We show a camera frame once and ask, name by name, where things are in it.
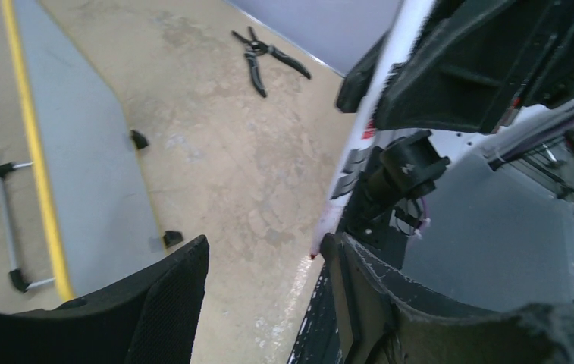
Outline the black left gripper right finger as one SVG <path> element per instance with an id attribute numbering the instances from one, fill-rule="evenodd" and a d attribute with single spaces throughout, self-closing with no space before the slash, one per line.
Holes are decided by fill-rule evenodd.
<path id="1" fill-rule="evenodd" d="M 405 276 L 345 234 L 321 252 L 345 363 L 574 363 L 574 303 L 469 306 Z"/>

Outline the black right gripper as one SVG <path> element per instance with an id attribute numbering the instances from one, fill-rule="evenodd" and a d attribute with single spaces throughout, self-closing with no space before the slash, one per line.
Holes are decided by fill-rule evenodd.
<path id="1" fill-rule="evenodd" d="M 574 1 L 439 1 L 378 101 L 378 129 L 490 133 L 574 99 Z"/>

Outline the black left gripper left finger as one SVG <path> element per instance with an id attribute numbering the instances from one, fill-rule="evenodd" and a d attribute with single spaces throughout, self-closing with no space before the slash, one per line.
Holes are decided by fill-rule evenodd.
<path id="1" fill-rule="evenodd" d="M 208 271 L 200 235 L 55 309 L 0 313 L 0 363 L 189 363 Z"/>

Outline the yellow-framed whiteboard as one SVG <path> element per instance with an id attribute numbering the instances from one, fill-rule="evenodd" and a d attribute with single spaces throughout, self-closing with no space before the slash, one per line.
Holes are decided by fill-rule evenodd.
<path id="1" fill-rule="evenodd" d="M 160 227 L 147 139 L 95 65 L 41 1 L 1 8 L 52 280 L 68 301 L 161 261 L 183 235 Z"/>

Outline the red whiteboard marker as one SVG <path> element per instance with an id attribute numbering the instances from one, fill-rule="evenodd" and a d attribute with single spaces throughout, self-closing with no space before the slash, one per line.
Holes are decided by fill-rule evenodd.
<path id="1" fill-rule="evenodd" d="M 336 231 L 370 149 L 375 144 L 378 132 L 372 116 L 387 80 L 395 74 L 396 67 L 409 60 L 413 46 L 436 4 L 436 1 L 402 1 L 394 22 L 384 34 L 384 40 L 376 53 L 375 69 L 369 87 L 358 105 L 356 120 L 341 153 L 322 215 L 313 234 L 309 250 L 311 260 L 320 253 L 323 237 Z"/>

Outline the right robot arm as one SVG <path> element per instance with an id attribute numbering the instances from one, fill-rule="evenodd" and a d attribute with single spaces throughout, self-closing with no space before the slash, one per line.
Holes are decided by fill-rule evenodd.
<path id="1" fill-rule="evenodd" d="M 499 165 L 574 128 L 574 1 L 402 1 L 336 106 L 356 120 L 311 251 L 340 228 L 374 243 L 392 215 L 418 234 L 458 133 Z"/>

